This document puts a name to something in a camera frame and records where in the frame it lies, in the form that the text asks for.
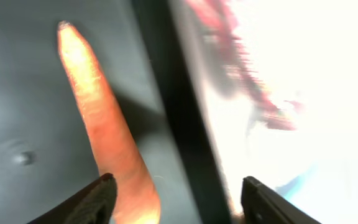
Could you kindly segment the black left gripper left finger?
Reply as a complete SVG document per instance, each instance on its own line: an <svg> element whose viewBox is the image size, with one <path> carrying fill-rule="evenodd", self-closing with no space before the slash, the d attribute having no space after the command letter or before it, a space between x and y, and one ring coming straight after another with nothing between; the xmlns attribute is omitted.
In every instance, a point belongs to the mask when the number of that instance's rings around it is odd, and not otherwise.
<svg viewBox="0 0 358 224"><path fill-rule="evenodd" d="M116 199L116 180L105 173L29 224L109 224Z"/></svg>

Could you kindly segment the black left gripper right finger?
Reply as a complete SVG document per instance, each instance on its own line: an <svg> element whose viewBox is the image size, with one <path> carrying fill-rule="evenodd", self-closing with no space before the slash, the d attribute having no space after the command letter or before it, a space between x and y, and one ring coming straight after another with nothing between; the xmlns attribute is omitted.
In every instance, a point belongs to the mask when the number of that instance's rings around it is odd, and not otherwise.
<svg viewBox="0 0 358 224"><path fill-rule="evenodd" d="M252 176L243 178L241 205L246 224L321 224Z"/></svg>

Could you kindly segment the orange carrot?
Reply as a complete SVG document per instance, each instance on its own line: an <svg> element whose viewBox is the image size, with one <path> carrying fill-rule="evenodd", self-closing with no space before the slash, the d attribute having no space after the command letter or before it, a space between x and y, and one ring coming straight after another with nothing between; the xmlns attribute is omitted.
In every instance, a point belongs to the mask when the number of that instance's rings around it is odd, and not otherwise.
<svg viewBox="0 0 358 224"><path fill-rule="evenodd" d="M121 107L88 41L68 21L57 27L58 53L100 174L117 182L116 223L159 223L161 203Z"/></svg>

